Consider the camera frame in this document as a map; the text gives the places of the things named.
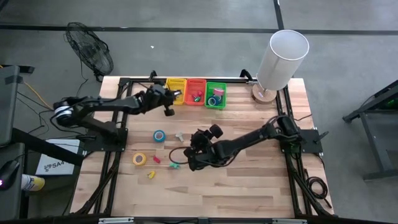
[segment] green basket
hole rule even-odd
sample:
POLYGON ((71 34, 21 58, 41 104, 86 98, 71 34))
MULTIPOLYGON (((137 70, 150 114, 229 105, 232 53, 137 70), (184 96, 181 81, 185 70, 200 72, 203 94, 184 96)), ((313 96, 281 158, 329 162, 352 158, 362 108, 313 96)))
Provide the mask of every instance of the green basket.
POLYGON ((224 109, 226 106, 226 83, 212 83, 212 82, 207 82, 206 83, 206 95, 205 95, 205 106, 207 108, 214 108, 214 109, 224 109), (217 105, 217 106, 210 106, 207 103, 207 99, 211 96, 213 96, 213 90, 215 88, 220 88, 224 90, 224 96, 223 96, 223 101, 217 105))

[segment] spray can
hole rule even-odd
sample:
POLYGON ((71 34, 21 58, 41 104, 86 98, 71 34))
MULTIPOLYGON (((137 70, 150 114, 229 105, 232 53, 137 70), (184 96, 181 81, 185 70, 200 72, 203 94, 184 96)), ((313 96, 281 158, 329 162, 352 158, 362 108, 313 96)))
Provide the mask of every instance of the spray can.
POLYGON ((38 191, 44 187, 45 180, 33 175, 22 175, 21 190, 38 191))

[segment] wooden lamp base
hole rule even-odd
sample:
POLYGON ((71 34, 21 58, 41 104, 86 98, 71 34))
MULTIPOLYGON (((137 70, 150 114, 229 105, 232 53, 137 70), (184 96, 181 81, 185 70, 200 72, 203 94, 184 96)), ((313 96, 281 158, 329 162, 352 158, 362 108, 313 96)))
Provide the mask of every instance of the wooden lamp base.
POLYGON ((258 84, 255 84, 251 90, 251 97, 259 104, 269 104, 275 99, 276 91, 264 90, 258 84))

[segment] lamp shade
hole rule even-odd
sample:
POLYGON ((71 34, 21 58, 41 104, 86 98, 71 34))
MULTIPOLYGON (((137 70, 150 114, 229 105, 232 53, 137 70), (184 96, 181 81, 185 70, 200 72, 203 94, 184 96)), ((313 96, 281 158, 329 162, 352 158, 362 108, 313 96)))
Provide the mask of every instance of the lamp shade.
POLYGON ((280 90, 285 87, 309 49, 308 40, 294 30, 280 30, 272 35, 256 75, 261 88, 280 90))

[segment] white cylinder lamp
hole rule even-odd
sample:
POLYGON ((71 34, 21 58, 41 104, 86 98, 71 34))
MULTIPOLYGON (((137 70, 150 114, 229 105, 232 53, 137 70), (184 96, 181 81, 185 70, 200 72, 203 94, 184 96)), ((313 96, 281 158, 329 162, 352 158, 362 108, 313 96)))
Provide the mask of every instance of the white cylinder lamp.
POLYGON ((310 50, 308 40, 294 30, 280 30, 272 35, 260 69, 256 74, 252 97, 258 103, 269 103, 276 91, 283 89, 310 50))

